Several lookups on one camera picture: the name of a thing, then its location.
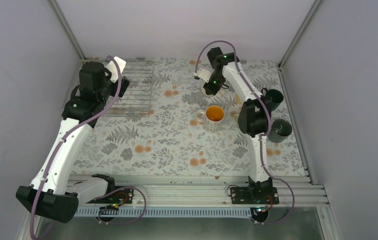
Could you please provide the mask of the white patterned cup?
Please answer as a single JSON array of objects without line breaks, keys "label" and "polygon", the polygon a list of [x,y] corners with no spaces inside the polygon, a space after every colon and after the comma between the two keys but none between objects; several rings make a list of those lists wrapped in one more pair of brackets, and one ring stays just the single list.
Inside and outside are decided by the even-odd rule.
[{"label": "white patterned cup", "polygon": [[211,105],[205,110],[198,110],[195,117],[199,123],[203,124],[205,131],[217,132],[225,118],[225,111],[218,105]]}]

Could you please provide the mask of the dark teal mug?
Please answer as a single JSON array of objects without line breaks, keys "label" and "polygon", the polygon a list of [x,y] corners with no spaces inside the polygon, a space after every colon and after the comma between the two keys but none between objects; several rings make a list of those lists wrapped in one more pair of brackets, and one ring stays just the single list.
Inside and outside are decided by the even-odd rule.
[{"label": "dark teal mug", "polygon": [[262,88],[261,93],[265,99],[265,105],[269,111],[275,111],[284,101],[284,95],[277,89]]}]

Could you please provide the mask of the dark grey-green mug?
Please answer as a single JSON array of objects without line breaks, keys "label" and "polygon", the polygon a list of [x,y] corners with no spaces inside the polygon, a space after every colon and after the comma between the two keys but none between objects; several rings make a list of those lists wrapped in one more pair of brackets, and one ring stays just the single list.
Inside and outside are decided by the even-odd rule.
[{"label": "dark grey-green mug", "polygon": [[267,139],[272,143],[281,143],[286,140],[293,132],[292,125],[284,119],[276,119],[272,125]]}]

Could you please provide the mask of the beige brown mug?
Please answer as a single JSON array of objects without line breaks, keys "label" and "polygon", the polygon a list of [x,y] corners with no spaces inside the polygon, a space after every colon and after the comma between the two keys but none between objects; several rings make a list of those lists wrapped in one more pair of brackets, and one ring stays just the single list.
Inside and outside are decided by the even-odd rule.
[{"label": "beige brown mug", "polygon": [[220,87],[217,85],[210,85],[209,83],[205,83],[201,87],[201,92],[207,97],[220,96],[223,94],[223,90]]}]

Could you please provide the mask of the yellow mug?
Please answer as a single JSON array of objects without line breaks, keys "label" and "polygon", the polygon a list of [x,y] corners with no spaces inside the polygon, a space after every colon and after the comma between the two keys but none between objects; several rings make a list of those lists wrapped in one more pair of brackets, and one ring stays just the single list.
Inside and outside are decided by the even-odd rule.
[{"label": "yellow mug", "polygon": [[241,101],[240,97],[237,94],[235,94],[235,102],[238,105],[242,105],[242,101]]}]

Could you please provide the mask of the light green cup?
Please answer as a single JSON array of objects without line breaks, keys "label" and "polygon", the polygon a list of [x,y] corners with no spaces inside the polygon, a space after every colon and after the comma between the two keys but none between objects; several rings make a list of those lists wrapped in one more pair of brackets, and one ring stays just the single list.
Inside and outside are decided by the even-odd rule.
[{"label": "light green cup", "polygon": [[237,123],[238,121],[239,121],[239,116],[240,116],[240,114],[239,113],[235,113],[234,115],[233,115],[233,120]]}]

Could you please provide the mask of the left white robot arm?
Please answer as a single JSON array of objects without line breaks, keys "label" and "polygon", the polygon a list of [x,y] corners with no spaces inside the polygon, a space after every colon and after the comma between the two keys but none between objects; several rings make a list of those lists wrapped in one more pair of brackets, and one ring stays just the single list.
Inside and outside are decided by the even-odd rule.
[{"label": "left white robot arm", "polygon": [[126,64],[116,56],[107,64],[89,61],[81,66],[79,83],[64,106],[57,137],[43,166],[29,186],[16,191],[17,200],[31,214],[67,223],[81,205],[98,198],[108,203],[116,197],[114,178],[104,174],[94,174],[72,187],[67,184],[77,154],[98,118],[130,84],[123,75]]}]

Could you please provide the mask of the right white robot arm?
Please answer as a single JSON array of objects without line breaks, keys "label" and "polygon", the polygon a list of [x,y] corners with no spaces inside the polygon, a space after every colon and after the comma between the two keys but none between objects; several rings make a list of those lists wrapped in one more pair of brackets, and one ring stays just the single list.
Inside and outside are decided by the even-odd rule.
[{"label": "right white robot arm", "polygon": [[220,47],[214,47],[208,51],[207,57],[213,71],[205,78],[203,89],[206,95],[215,96],[228,82],[241,100],[237,124],[246,136],[250,154],[247,195],[251,202],[259,204],[273,195],[273,180],[267,172],[266,156],[271,111],[266,107],[266,97],[248,79],[233,52],[223,53]]}]

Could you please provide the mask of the clear acrylic dish rack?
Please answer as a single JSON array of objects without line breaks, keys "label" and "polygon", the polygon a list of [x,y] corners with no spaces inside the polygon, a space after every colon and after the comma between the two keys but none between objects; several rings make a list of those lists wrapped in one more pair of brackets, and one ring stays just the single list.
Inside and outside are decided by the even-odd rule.
[{"label": "clear acrylic dish rack", "polygon": [[152,101],[154,62],[151,60],[128,60],[123,75],[129,80],[129,86],[119,97],[105,116],[144,117],[149,114]]}]

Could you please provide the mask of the floral patterned tablecloth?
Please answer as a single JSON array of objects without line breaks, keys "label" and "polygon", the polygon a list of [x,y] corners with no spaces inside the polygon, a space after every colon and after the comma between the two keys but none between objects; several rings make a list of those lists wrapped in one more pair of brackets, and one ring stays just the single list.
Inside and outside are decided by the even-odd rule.
[{"label": "floral patterned tablecloth", "polygon": [[[98,119],[80,152],[85,144],[97,144],[103,140],[119,144],[161,139],[184,143],[240,140],[248,145],[245,134],[241,133],[233,119],[233,115],[239,113],[242,105],[236,104],[236,93],[232,87],[222,89],[222,95],[208,97],[201,91],[203,81],[193,78],[194,60],[159,58],[151,61],[154,62],[154,72],[148,115],[103,115]],[[225,113],[220,129],[216,132],[204,130],[203,124],[196,119],[198,110],[205,110],[210,106],[219,106]]]}]

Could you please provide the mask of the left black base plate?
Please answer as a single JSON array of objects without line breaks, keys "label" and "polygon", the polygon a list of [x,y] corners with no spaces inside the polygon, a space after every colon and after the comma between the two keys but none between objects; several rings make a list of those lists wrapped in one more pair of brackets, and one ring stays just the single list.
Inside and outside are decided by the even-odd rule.
[{"label": "left black base plate", "polygon": [[99,199],[93,199],[89,201],[89,204],[131,204],[133,201],[134,196],[134,190],[131,188],[122,189],[120,191],[117,191],[109,196],[99,198]]}]

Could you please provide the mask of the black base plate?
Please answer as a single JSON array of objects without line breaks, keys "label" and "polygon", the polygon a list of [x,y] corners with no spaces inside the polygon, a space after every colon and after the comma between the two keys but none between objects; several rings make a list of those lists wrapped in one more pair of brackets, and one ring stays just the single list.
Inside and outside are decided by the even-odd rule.
[{"label": "black base plate", "polygon": [[275,187],[265,190],[250,190],[248,187],[232,185],[228,188],[228,195],[234,205],[278,205],[279,194]]},{"label": "black base plate", "polygon": [[89,204],[131,204],[133,201],[134,196],[134,190],[131,188],[122,189],[120,191],[117,191],[109,196],[99,198],[99,199],[93,199],[89,201]]}]

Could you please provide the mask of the aluminium mounting rail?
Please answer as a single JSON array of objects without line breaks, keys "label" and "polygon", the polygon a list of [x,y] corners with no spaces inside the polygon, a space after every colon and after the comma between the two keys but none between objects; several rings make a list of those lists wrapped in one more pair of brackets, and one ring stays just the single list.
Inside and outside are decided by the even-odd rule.
[{"label": "aluminium mounting rail", "polygon": [[105,174],[118,185],[139,187],[152,207],[221,207],[232,203],[233,186],[248,184],[249,164],[242,140],[102,140],[84,145],[68,182]]}]

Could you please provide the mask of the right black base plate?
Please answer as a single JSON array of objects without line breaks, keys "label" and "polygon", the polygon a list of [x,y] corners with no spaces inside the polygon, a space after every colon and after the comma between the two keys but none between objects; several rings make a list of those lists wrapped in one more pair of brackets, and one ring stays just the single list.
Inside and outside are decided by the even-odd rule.
[{"label": "right black base plate", "polygon": [[250,190],[248,187],[232,185],[228,188],[228,195],[234,205],[278,205],[279,194],[275,187],[265,190]]}]

